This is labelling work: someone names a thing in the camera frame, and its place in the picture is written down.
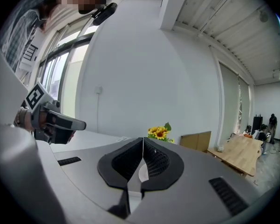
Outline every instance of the wooden table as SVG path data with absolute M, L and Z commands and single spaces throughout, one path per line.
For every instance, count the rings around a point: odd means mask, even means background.
M 221 159 L 224 163 L 238 170 L 245 177 L 256 174 L 256 161 L 261 156 L 263 141 L 235 135 L 224 145 L 224 151 L 218 152 L 214 148 L 207 151 Z

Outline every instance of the plaid shirt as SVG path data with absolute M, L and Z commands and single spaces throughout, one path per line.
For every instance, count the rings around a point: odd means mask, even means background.
M 35 9 L 43 1 L 21 0 L 0 31 L 0 48 L 14 72 L 31 44 L 36 28 L 44 22 Z

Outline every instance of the wall outlet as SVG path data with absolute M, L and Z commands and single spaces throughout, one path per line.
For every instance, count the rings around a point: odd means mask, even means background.
M 95 88 L 94 88 L 94 92 L 96 93 L 96 94 L 101 94 L 102 93 L 102 87 L 99 85 L 99 86 L 96 86 Z

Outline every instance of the flower bouquet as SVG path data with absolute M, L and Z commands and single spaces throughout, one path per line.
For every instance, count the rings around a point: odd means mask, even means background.
M 174 143 L 174 139 L 167 137 L 171 130 L 172 128 L 169 123 L 166 123 L 164 126 L 152 127 L 148 129 L 148 138 Z

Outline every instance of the floor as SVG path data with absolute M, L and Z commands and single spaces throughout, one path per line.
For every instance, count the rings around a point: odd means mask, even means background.
M 261 195 L 280 184 L 280 142 L 267 143 L 266 152 L 257 160 L 256 175 L 246 177 Z

